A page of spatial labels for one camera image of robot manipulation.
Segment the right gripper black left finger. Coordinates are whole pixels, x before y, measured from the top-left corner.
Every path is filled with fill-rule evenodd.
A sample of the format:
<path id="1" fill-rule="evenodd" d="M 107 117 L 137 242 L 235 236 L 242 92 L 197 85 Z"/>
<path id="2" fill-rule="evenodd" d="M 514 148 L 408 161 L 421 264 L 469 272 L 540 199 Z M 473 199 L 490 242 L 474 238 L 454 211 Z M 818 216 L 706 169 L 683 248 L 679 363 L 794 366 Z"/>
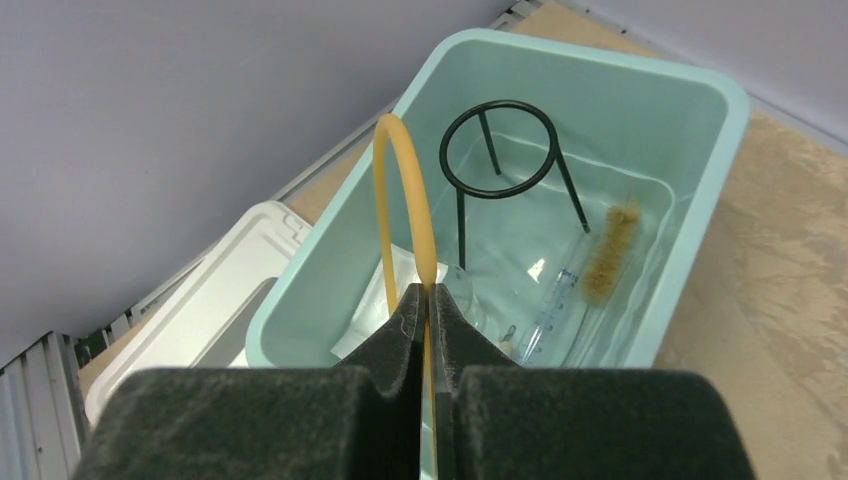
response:
<path id="1" fill-rule="evenodd" d="M 158 368 L 126 378 L 77 479 L 416 479 L 426 291 L 329 368 Z"/>

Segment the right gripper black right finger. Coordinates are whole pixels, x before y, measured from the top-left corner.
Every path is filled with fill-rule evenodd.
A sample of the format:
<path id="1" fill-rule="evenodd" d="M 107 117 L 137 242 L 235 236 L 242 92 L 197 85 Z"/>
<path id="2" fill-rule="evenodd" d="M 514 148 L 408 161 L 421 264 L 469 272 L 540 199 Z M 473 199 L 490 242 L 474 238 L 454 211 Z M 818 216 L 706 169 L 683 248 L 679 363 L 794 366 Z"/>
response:
<path id="1" fill-rule="evenodd" d="M 751 479 L 731 414 L 680 370 L 528 369 L 429 293 L 440 479 Z"/>

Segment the graduated cylinder blue base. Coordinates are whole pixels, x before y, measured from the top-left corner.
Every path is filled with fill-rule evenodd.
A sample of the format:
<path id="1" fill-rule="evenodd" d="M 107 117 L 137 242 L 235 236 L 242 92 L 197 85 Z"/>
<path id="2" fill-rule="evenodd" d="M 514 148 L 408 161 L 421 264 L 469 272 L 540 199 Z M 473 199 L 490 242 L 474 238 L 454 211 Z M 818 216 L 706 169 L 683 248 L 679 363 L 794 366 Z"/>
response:
<path id="1" fill-rule="evenodd" d="M 551 274 L 533 323 L 516 347 L 516 362 L 527 368 L 561 366 L 578 330 L 582 301 L 576 292 L 596 235 L 578 231 L 550 264 Z"/>

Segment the bristle test tube brush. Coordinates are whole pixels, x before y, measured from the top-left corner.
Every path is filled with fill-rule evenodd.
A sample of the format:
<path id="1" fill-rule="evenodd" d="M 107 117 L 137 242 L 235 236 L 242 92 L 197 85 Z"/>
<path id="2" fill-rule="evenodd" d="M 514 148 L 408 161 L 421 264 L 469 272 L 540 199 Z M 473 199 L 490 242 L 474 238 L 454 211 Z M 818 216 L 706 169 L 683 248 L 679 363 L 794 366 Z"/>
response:
<path id="1" fill-rule="evenodd" d="M 588 305 L 604 305 L 612 296 L 638 234 L 640 219 L 641 208 L 635 202 L 608 209 L 605 230 L 582 277 L 582 294 Z"/>

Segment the clear petri dish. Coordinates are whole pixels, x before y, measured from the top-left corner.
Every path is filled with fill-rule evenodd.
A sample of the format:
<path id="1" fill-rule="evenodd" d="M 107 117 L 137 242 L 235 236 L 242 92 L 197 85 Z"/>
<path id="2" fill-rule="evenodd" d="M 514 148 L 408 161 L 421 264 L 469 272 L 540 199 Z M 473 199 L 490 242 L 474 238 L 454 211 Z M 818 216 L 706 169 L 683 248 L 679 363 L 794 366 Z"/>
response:
<path id="1" fill-rule="evenodd" d="M 450 265 L 446 269 L 441 283 L 449 291 L 465 321 L 482 332 L 488 321 L 488 316 L 474 293 L 469 274 L 458 265 Z"/>

